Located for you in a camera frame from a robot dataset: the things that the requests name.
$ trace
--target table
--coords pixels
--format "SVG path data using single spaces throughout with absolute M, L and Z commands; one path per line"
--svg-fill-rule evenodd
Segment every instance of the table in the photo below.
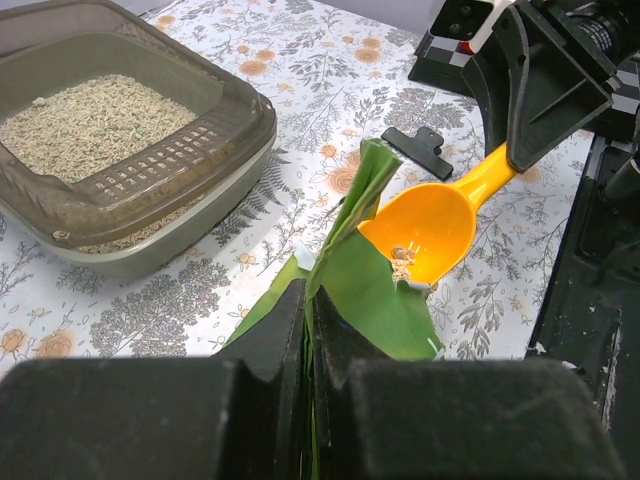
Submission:
M 296 243 L 319 248 L 362 136 L 435 128 L 456 177 L 482 157 L 474 102 L 407 80 L 413 34 L 310 0 L 184 0 L 148 21 L 272 100 L 267 172 L 209 236 L 134 281 L 66 264 L 0 220 L 2 374 L 32 358 L 216 352 Z M 589 145 L 577 133 L 481 210 L 471 255 L 430 298 L 447 357 L 524 355 Z M 407 161 L 385 199 L 424 181 Z

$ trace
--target orange scoop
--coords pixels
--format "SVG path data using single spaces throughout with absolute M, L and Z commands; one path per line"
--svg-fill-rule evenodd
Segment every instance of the orange scoop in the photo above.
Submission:
M 411 282 L 435 285 L 469 253 L 478 209 L 516 173 L 502 144 L 457 182 L 409 188 L 358 228 L 389 259 L 395 247 L 413 250 Z

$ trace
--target scoop handle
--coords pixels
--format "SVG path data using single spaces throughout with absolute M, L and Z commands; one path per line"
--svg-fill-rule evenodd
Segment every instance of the scoop handle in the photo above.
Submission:
M 516 173 L 507 161 L 507 144 L 503 143 L 452 187 L 466 196 L 477 211 L 489 197 L 509 183 Z

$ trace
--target black clip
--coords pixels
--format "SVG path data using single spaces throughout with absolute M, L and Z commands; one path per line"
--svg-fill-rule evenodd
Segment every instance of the black clip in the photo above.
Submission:
M 409 137 L 397 128 L 391 127 L 385 130 L 382 139 L 426 168 L 438 180 L 444 182 L 451 177 L 453 165 L 439 157 L 444 138 L 430 128 L 420 127 L 415 137 Z

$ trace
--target litter box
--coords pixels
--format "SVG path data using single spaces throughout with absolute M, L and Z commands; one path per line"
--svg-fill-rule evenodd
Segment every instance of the litter box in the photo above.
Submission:
M 0 144 L 0 211 L 62 259 L 112 277 L 148 274 L 231 211 L 260 178 L 275 140 L 271 103 L 107 0 L 56 0 L 0 11 L 0 124 L 34 99 L 104 75 L 131 77 L 197 118 L 76 183 L 37 175 Z M 120 240 L 198 198 L 123 250 Z

